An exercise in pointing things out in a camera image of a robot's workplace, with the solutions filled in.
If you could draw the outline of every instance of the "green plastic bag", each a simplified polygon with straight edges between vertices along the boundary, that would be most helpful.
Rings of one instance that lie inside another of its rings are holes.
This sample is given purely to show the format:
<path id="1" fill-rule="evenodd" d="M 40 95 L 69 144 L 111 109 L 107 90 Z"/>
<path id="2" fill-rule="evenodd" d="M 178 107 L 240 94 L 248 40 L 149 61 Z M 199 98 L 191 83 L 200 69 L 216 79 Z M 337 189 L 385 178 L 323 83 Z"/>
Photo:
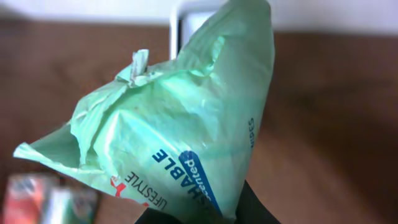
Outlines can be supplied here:
<path id="1" fill-rule="evenodd" d="M 147 67 L 148 56 L 14 156 L 184 223 L 234 220 L 272 76 L 268 3 L 230 0 L 176 60 Z"/>

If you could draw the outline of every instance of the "plastic packaging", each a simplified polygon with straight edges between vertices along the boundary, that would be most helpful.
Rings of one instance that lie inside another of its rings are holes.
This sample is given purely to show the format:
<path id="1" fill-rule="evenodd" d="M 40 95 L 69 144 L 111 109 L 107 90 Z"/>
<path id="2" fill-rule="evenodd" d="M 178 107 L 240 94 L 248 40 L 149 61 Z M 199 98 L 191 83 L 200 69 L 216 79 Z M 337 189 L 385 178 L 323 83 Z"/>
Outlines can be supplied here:
<path id="1" fill-rule="evenodd" d="M 147 67 L 148 56 L 14 156 L 184 223 L 234 220 L 272 76 L 268 3 L 230 0 L 176 60 Z"/>

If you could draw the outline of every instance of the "white wall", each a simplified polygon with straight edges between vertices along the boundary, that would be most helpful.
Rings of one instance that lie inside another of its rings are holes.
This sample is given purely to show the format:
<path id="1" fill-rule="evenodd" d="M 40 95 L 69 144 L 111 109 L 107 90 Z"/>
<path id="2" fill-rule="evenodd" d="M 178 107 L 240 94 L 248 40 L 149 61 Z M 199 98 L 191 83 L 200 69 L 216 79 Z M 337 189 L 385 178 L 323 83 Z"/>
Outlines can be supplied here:
<path id="1" fill-rule="evenodd" d="M 178 0 L 0 0 L 3 6 L 32 19 L 164 25 L 168 24 L 173 5 L 177 2 Z M 269 2 L 273 10 L 274 27 L 279 30 L 398 34 L 398 0 Z"/>

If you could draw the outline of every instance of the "plastic bag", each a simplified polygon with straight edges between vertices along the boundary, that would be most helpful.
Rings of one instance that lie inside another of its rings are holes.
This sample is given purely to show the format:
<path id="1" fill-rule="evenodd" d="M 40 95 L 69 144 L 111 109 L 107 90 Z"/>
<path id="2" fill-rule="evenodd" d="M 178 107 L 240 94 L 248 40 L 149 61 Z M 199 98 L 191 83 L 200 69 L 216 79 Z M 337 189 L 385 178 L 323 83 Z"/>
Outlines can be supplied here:
<path id="1" fill-rule="evenodd" d="M 176 60 L 147 67 L 148 55 L 14 156 L 182 222 L 234 220 L 272 76 L 268 3 L 230 0 Z"/>

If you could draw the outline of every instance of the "crumpled plastic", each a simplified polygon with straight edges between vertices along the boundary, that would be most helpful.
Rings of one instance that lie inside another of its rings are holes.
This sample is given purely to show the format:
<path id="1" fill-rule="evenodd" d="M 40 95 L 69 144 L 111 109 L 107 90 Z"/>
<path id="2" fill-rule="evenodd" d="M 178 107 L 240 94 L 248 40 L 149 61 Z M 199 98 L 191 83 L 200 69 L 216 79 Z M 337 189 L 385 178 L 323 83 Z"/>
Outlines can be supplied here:
<path id="1" fill-rule="evenodd" d="M 14 157 L 184 223 L 233 221 L 274 64 L 268 3 L 230 0 L 176 60 L 147 66 L 148 56 L 135 53 L 66 125 Z"/>

